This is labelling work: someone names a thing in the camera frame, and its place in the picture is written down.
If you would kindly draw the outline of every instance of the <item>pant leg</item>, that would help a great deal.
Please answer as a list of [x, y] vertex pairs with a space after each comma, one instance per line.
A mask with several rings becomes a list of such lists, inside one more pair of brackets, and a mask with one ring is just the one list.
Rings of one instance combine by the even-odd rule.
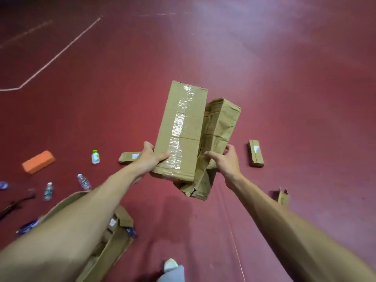
[[183, 265], [163, 274], [157, 282], [185, 282]]

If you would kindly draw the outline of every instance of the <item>white shoe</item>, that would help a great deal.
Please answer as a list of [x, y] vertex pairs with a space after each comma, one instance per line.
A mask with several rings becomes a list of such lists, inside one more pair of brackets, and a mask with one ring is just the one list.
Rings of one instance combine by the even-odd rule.
[[164, 273], [167, 273], [173, 269], [175, 269], [176, 267], [178, 267], [179, 265], [176, 263], [175, 260], [173, 260], [172, 258], [170, 258], [169, 260], [167, 260], [165, 262], [165, 265], [163, 267], [163, 272]]

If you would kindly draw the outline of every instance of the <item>orange box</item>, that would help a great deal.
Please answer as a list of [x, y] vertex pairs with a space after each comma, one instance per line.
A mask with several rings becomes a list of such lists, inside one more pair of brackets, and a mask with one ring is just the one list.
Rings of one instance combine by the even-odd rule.
[[54, 156], [48, 150], [43, 151], [41, 154], [34, 156], [33, 158], [29, 159], [22, 163], [22, 167], [27, 173], [33, 174], [36, 171], [50, 165], [52, 162], [55, 161]]

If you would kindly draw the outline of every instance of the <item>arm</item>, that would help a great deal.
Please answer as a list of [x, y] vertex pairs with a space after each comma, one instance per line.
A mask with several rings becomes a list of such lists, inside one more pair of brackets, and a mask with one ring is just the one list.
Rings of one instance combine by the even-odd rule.
[[8, 245], [0, 253], [2, 281], [75, 280], [129, 186], [170, 155], [153, 148], [145, 142], [136, 161]]
[[376, 281], [374, 270], [360, 258], [244, 178], [235, 148], [226, 148], [226, 155], [209, 151], [206, 156], [215, 160], [226, 185], [247, 209], [294, 281]]

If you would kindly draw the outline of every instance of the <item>person's left arm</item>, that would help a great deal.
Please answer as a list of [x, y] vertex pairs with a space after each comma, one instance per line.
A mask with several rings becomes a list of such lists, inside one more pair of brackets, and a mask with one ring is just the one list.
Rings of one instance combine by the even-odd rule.
[[136, 161], [2, 250], [2, 281], [75, 280], [129, 186], [170, 155], [153, 149], [145, 142]]

